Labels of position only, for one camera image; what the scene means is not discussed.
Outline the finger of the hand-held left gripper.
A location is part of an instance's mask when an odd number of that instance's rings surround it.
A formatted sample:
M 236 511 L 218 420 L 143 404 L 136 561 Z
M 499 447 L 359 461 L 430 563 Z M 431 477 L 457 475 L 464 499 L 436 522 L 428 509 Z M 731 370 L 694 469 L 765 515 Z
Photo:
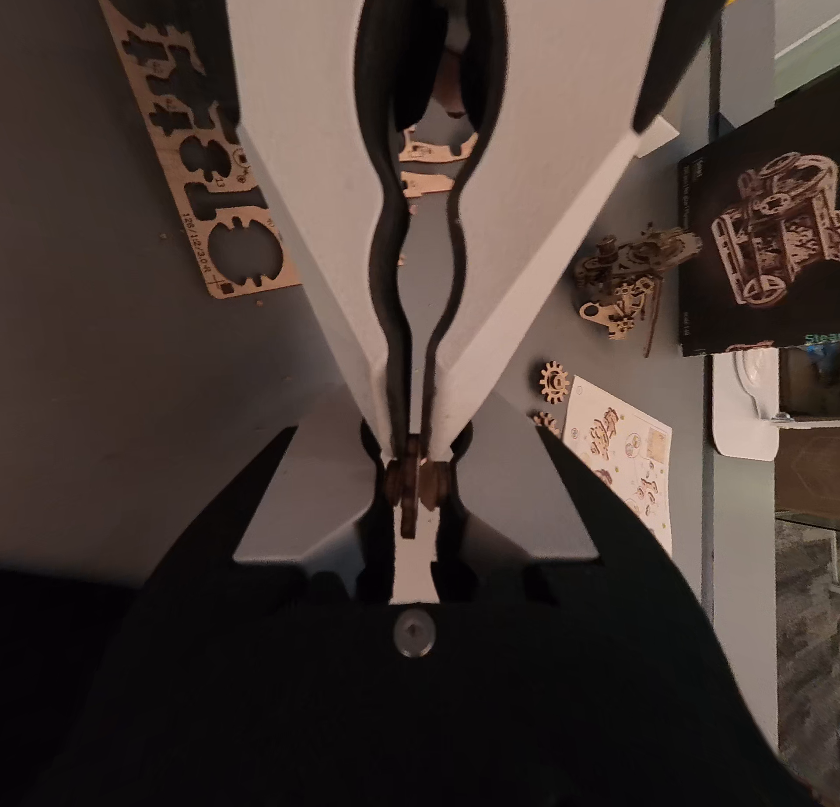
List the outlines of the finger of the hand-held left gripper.
M 393 100 L 413 0 L 226 0 L 239 137 L 346 384 L 386 458 L 409 433 L 409 224 Z
M 498 382 L 637 150 L 665 0 L 502 0 L 507 70 L 457 198 L 465 285 L 439 342 L 427 456 Z

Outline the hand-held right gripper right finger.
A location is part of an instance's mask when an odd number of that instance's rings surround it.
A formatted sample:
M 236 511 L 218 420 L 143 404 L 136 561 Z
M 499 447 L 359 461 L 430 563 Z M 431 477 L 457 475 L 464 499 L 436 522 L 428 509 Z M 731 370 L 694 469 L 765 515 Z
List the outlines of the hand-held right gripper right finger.
M 540 428 L 506 399 L 490 393 L 451 447 L 429 469 L 438 597 L 471 598 L 495 574 L 536 563 L 599 559 Z

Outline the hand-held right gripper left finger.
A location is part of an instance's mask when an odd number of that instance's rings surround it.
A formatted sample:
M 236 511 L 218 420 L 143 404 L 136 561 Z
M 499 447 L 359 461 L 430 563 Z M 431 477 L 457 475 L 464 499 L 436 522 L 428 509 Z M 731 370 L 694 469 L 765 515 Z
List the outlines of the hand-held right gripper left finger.
M 381 450 L 354 401 L 304 416 L 234 552 L 245 566 L 334 573 L 353 598 L 392 598 L 395 508 Z

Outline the small wooden gear assembly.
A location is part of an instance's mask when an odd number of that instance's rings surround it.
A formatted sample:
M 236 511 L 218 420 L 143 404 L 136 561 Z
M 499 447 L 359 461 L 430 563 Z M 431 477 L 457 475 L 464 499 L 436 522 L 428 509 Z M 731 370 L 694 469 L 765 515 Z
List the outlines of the small wooden gear assembly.
M 409 434 L 399 458 L 385 471 L 384 493 L 392 507 L 401 511 L 400 535 L 415 539 L 420 507 L 434 511 L 449 497 L 452 489 L 450 462 L 425 456 L 418 434 Z

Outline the punched-out wooden parts sheet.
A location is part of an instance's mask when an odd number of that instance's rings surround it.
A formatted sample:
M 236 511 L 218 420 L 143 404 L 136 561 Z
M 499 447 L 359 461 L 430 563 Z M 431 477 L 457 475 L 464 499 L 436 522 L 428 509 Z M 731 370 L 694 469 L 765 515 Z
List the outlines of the punched-out wooden parts sheet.
M 235 128 L 212 91 L 172 0 L 98 0 L 208 293 L 225 300 L 299 286 Z M 267 233 L 275 274 L 231 278 L 210 249 L 219 233 Z

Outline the small wooden parts sheet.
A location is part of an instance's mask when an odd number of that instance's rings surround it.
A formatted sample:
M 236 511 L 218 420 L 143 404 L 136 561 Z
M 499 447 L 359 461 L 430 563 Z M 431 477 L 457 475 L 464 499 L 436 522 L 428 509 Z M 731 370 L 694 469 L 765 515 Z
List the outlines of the small wooden parts sheet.
M 400 181 L 406 200 L 412 201 L 430 194 L 443 194 L 452 190 L 455 180 L 442 173 L 409 171 L 409 164 L 444 165 L 467 161 L 478 141 L 478 133 L 472 133 L 456 152 L 450 145 L 428 143 L 414 137 L 416 125 L 403 130 L 403 148 L 398 161 L 405 168 L 401 170 Z

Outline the partly built wooden model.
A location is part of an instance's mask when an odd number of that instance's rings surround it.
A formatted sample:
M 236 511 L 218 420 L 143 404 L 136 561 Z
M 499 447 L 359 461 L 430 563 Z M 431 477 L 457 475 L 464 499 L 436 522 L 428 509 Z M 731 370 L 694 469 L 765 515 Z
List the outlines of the partly built wooden model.
M 656 229 L 649 224 L 634 241 L 619 243 L 605 236 L 591 255 L 574 266 L 574 282 L 584 299 L 580 318 L 607 330 L 610 340 L 624 340 L 641 321 L 648 321 L 644 357 L 651 353 L 658 323 L 664 278 L 702 250 L 700 237 L 680 227 Z

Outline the black model kit box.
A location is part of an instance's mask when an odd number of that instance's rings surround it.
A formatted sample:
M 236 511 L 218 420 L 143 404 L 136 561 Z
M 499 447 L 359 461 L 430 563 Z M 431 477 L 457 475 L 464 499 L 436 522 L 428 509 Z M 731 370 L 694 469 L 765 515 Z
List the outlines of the black model kit box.
M 679 162 L 684 356 L 838 343 L 838 167 L 838 70 Z

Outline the person's left hand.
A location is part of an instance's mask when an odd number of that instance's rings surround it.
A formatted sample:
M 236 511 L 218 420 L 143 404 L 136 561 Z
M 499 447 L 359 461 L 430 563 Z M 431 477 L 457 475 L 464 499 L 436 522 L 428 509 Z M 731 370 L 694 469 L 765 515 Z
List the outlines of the person's left hand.
M 474 65 L 473 53 L 457 52 L 444 45 L 434 79 L 433 99 L 450 118 L 470 116 L 469 90 Z

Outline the small white cardboard box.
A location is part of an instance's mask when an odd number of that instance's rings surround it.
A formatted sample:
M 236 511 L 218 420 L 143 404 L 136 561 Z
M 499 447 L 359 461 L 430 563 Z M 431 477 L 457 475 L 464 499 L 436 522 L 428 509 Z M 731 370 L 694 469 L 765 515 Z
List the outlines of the small white cardboard box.
M 638 137 L 635 157 L 642 159 L 679 137 L 680 131 L 661 113 Z

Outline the illustrated instruction booklet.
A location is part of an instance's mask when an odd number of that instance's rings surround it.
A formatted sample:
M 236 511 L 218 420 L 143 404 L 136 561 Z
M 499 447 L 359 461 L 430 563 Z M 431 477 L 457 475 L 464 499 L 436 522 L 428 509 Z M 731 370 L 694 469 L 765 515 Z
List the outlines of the illustrated instruction booklet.
M 563 444 L 620 498 L 673 554 L 669 512 L 669 426 L 574 377 Z

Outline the flat wooden gear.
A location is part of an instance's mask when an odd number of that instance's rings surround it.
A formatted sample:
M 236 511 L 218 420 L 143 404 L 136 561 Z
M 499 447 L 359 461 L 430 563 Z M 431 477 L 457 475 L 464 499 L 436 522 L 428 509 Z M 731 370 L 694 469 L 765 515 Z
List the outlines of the flat wooden gear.
M 540 371 L 539 388 L 542 399 L 550 405 L 565 402 L 571 393 L 571 379 L 558 361 L 546 362 Z

